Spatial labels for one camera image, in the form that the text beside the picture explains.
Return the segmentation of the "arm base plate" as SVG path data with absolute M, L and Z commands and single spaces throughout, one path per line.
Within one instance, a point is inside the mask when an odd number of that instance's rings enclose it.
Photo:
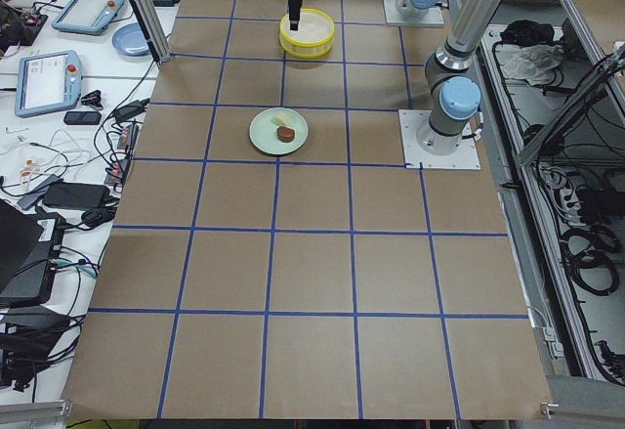
M 460 135 L 446 137 L 430 127 L 430 111 L 401 109 L 399 128 L 408 169 L 480 170 L 479 156 L 471 124 L 466 122 Z
M 387 25 L 443 28 L 441 7 L 415 9 L 409 0 L 383 0 Z

